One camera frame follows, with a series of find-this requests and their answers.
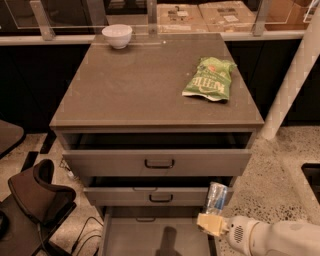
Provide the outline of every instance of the cardboard box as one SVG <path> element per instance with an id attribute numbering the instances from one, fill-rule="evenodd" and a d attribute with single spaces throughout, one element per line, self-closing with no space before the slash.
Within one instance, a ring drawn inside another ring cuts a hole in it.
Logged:
<path id="1" fill-rule="evenodd" d="M 311 0 L 273 0 L 266 21 L 267 30 L 304 30 L 304 15 Z"/>
<path id="2" fill-rule="evenodd" d="M 205 3 L 199 9 L 210 32 L 248 32 L 256 19 L 242 1 Z"/>
<path id="3" fill-rule="evenodd" d="M 158 4 L 159 33 L 204 33 L 208 27 L 197 5 Z"/>

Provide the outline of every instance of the white pole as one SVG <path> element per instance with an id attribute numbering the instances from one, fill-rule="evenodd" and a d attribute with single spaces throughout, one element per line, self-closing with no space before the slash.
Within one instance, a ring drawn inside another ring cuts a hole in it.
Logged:
<path id="1" fill-rule="evenodd" d="M 260 135 L 273 139 L 320 54 L 320 7 L 302 38 Z"/>

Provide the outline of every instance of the office chair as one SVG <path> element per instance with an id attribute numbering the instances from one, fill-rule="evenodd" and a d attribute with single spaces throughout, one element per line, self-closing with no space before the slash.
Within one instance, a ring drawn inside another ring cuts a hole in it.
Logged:
<path id="1" fill-rule="evenodd" d="M 46 159 L 8 180 L 11 195 L 0 210 L 9 226 L 0 239 L 0 255 L 35 255 L 40 249 L 50 256 L 70 255 L 49 239 L 76 207 L 76 193 L 51 184 L 53 172 L 53 162 Z"/>

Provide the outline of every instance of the drawer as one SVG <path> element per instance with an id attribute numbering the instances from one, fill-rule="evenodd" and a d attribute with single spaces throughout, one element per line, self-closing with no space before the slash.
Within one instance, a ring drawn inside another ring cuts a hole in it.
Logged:
<path id="1" fill-rule="evenodd" d="M 77 176 L 240 176 L 248 149 L 67 150 Z"/>
<path id="2" fill-rule="evenodd" d="M 113 218 L 105 215 L 99 256 L 210 256 L 214 243 L 196 218 Z"/>
<path id="3" fill-rule="evenodd" d="M 200 206 L 208 188 L 84 188 L 95 206 Z"/>

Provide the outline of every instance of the green bag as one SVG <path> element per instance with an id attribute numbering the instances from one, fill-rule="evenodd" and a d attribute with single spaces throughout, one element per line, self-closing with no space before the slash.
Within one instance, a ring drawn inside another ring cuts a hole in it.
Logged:
<path id="1" fill-rule="evenodd" d="M 183 90 L 183 96 L 203 96 L 211 101 L 229 100 L 231 72 L 237 65 L 213 57 L 200 59 L 197 73 Z"/>

